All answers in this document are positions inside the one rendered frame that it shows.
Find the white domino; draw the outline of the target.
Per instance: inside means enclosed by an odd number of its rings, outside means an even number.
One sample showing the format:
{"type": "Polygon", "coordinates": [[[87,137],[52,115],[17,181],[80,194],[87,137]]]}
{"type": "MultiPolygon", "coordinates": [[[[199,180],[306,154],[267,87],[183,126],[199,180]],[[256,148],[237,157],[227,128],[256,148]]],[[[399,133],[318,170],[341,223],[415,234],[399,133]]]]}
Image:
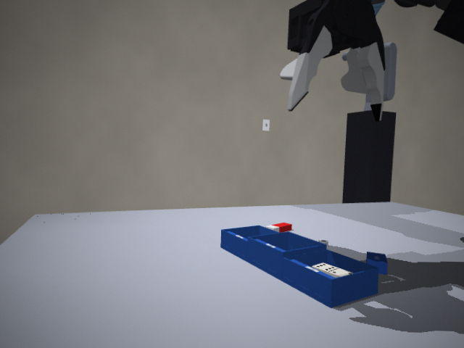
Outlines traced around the white domino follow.
{"type": "Polygon", "coordinates": [[[324,272],[324,273],[326,273],[326,274],[328,274],[330,276],[333,276],[335,278],[340,277],[340,276],[345,276],[345,275],[352,274],[349,271],[346,271],[346,270],[343,270],[341,268],[337,268],[337,267],[334,267],[332,265],[328,265],[328,264],[325,264],[325,263],[321,263],[321,264],[318,264],[318,265],[313,265],[312,268],[314,268],[316,270],[319,270],[321,272],[324,272]]]}

